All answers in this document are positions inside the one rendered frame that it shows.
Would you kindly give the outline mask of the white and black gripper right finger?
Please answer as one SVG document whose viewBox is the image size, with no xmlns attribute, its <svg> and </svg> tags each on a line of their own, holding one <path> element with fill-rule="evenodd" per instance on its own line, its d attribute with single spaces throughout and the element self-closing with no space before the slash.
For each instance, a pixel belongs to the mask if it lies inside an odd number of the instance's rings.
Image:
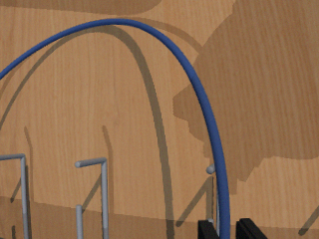
<svg viewBox="0 0 319 239">
<path fill-rule="evenodd" d="M 236 221 L 235 239 L 268 239 L 250 218 Z"/>
</svg>

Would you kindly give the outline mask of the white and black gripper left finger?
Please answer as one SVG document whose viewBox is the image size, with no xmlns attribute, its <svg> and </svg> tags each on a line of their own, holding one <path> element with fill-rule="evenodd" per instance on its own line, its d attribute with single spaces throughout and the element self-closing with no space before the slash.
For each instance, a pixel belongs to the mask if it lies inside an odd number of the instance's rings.
<svg viewBox="0 0 319 239">
<path fill-rule="evenodd" d="M 212 222 L 208 222 L 208 220 L 198 220 L 197 239 L 219 239 Z"/>
</svg>

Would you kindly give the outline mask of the blue cable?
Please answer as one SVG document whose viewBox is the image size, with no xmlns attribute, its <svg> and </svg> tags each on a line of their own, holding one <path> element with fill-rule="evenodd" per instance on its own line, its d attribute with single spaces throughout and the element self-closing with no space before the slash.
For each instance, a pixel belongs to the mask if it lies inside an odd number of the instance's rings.
<svg viewBox="0 0 319 239">
<path fill-rule="evenodd" d="M 103 19 L 92 21 L 88 23 L 84 23 L 67 30 L 64 30 L 44 41 L 37 44 L 16 60 L 14 60 L 10 65 L 8 65 L 1 73 L 0 80 L 5 77 L 12 69 L 14 69 L 18 64 L 24 61 L 26 58 L 42 49 L 43 47 L 49 45 L 50 43 L 61 39 L 67 35 L 73 34 L 75 32 L 85 30 L 88 28 L 105 26 L 105 25 L 126 25 L 132 26 L 138 29 L 141 29 L 154 37 L 160 40 L 177 58 L 181 66 L 183 67 L 185 73 L 187 74 L 192 87 L 197 96 L 198 102 L 200 104 L 203 117 L 206 123 L 209 140 L 211 144 L 215 174 L 216 174 L 216 182 L 217 182 L 217 192 L 218 192 L 218 207 L 219 207 L 219 239 L 230 239 L 230 205 L 229 205 L 229 191 L 228 191 L 228 181 L 227 181 L 227 173 L 225 160 L 223 155 L 223 149 L 221 145 L 221 140 L 217 128 L 217 124 L 215 121 L 215 117 L 206 95 L 206 92 L 203 88 L 203 85 L 195 72 L 193 66 L 184 55 L 184 53 L 180 50 L 180 48 L 165 34 L 160 32 L 159 30 L 139 21 L 130 20 L 130 19 Z"/>
</svg>

